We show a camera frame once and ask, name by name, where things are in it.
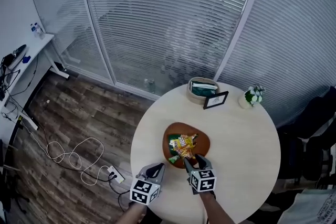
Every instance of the window blinds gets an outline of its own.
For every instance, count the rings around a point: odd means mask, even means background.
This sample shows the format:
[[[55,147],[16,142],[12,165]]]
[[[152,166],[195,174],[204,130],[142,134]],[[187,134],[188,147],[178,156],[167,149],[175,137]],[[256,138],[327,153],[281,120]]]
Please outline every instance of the window blinds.
[[[107,80],[83,0],[34,0],[46,32],[66,64]]]
[[[88,0],[117,81],[156,94],[211,78],[245,0]]]
[[[255,0],[219,81],[259,82],[276,125],[291,120],[336,83],[334,0]]]

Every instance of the round white table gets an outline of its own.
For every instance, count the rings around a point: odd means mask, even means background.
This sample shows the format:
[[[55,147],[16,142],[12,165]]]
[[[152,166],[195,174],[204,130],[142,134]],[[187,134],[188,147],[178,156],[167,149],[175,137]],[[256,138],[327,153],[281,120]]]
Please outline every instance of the round white table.
[[[220,92],[229,91],[223,105],[203,110],[202,105],[187,99],[183,85],[153,103],[136,129],[131,149],[133,177],[145,165],[166,164],[162,192],[149,205],[164,220],[202,224],[207,217],[201,199],[192,194],[186,170],[164,158],[163,134],[174,122],[186,123],[209,136],[206,157],[217,173],[217,201],[236,223],[259,209],[276,182],[280,144],[273,121],[260,104],[242,109],[238,104],[242,90],[218,84]]]

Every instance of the snack bag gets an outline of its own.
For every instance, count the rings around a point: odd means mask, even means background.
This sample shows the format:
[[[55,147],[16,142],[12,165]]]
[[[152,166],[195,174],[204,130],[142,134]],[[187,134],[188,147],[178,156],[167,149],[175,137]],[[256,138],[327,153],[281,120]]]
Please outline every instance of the snack bag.
[[[169,150],[173,157],[169,158],[171,163],[175,163],[180,157],[182,158],[195,158],[191,149],[196,145],[193,139],[197,134],[188,136],[185,134],[171,134],[168,136]]]

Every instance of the picture frame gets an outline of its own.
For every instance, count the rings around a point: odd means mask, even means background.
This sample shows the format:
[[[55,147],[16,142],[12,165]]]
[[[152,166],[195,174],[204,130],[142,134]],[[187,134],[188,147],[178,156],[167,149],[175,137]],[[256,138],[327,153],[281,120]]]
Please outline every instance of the picture frame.
[[[212,96],[208,96],[205,99],[203,109],[209,109],[209,108],[213,108],[215,106],[224,104],[228,94],[229,92],[225,91],[225,92],[214,94]]]

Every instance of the floor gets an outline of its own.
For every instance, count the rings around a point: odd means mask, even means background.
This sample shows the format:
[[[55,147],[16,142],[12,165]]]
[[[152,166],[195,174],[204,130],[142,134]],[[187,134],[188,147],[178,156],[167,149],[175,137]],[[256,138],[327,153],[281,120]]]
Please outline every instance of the floor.
[[[104,154],[88,172],[97,176],[99,167],[113,165],[125,177],[122,184],[113,186],[116,191],[130,189],[132,182],[130,152],[132,138],[141,117],[152,101],[132,95],[82,76],[70,80],[50,74],[32,100],[28,114],[41,125],[33,134],[41,146],[58,141],[66,152],[81,141],[95,137],[104,145]],[[30,199],[22,202],[26,216],[14,206],[8,216],[9,223],[114,223],[121,215],[118,195],[106,182],[88,186],[81,181],[79,172],[64,169],[49,159],[29,133],[19,130],[14,145],[15,165],[20,169],[19,191]],[[83,167],[92,164],[102,152],[102,146],[94,140],[80,145],[76,152]],[[59,145],[51,144],[50,155],[62,153]],[[62,165],[69,166],[69,155]],[[75,156],[75,166],[80,165]],[[99,178],[106,180],[103,169]],[[83,175],[89,184],[95,182]],[[128,194],[121,197],[123,208],[128,206]]]

